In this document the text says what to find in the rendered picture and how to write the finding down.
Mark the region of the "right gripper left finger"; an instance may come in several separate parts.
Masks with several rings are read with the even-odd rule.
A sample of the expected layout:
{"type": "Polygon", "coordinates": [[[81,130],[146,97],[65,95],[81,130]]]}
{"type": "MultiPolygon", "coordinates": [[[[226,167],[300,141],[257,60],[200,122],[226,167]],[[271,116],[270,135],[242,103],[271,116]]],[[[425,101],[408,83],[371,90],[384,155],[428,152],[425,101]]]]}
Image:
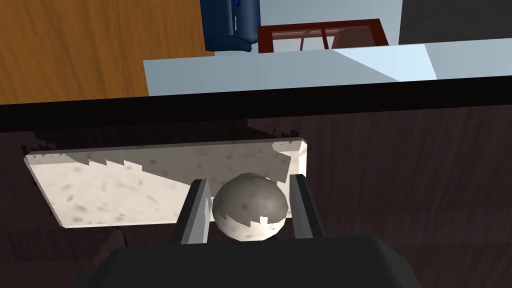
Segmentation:
{"type": "Polygon", "coordinates": [[[212,198],[207,179],[190,185],[171,236],[172,244],[205,244],[208,241],[212,198]]]}

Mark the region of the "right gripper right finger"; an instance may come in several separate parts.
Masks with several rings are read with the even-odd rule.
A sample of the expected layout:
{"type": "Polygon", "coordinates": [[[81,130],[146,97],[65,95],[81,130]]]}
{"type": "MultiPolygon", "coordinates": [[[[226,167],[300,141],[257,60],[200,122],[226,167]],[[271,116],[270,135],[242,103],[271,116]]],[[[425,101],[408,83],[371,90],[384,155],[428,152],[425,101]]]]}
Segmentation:
{"type": "Polygon", "coordinates": [[[296,239],[325,237],[313,194],[303,174],[289,177],[289,202],[296,239]]]}

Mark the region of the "white marble ball knob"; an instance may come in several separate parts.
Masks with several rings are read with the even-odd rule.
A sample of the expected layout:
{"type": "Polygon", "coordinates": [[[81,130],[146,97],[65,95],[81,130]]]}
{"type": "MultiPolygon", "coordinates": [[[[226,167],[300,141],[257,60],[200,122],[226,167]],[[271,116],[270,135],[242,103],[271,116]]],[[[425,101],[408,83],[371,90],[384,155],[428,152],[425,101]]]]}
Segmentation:
{"type": "Polygon", "coordinates": [[[216,226],[240,242],[264,241],[284,226],[289,203],[274,182],[242,173],[226,182],[212,200],[216,226]]]}

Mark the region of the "white marble drawer front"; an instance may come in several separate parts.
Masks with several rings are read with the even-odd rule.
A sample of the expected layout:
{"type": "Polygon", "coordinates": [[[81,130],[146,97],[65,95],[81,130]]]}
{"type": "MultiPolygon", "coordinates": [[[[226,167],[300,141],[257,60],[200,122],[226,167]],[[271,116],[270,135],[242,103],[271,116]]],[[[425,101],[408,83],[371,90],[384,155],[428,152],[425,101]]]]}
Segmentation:
{"type": "Polygon", "coordinates": [[[289,194],[305,174],[300,137],[28,153],[24,161],[64,228],[173,224],[190,185],[206,179],[215,195],[227,181],[256,173],[289,194]]]}

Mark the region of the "red brown wooden chair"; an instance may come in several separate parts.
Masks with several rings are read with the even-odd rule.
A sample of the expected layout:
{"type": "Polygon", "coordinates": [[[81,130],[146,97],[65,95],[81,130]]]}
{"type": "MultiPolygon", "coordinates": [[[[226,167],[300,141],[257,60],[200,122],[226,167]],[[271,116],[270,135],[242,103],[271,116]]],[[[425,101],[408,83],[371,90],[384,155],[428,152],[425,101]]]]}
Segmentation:
{"type": "Polygon", "coordinates": [[[375,18],[260,26],[259,53],[274,53],[275,45],[278,51],[305,51],[388,46],[389,42],[375,18]]]}

